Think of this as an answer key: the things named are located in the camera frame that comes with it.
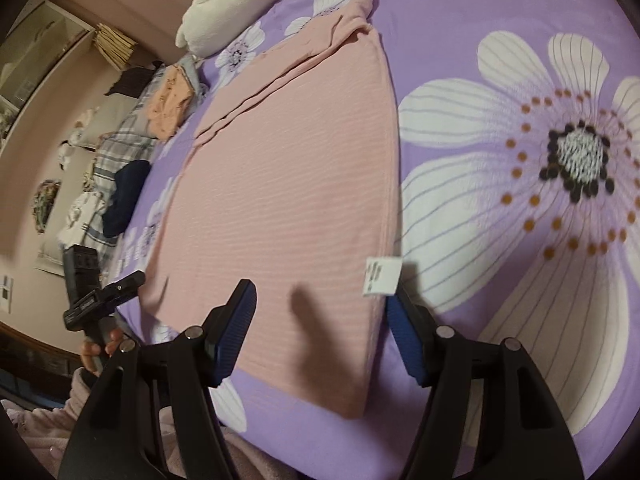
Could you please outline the left hand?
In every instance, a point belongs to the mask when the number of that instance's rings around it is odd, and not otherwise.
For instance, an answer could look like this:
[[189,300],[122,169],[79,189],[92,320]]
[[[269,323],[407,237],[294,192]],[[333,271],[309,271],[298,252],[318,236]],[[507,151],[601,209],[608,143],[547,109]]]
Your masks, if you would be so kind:
[[82,366],[93,375],[99,376],[101,371],[98,367],[98,359],[102,353],[112,356],[119,348],[120,343],[124,340],[125,334],[120,328],[114,328],[108,336],[105,347],[101,347],[96,342],[86,338],[80,346],[79,355]]

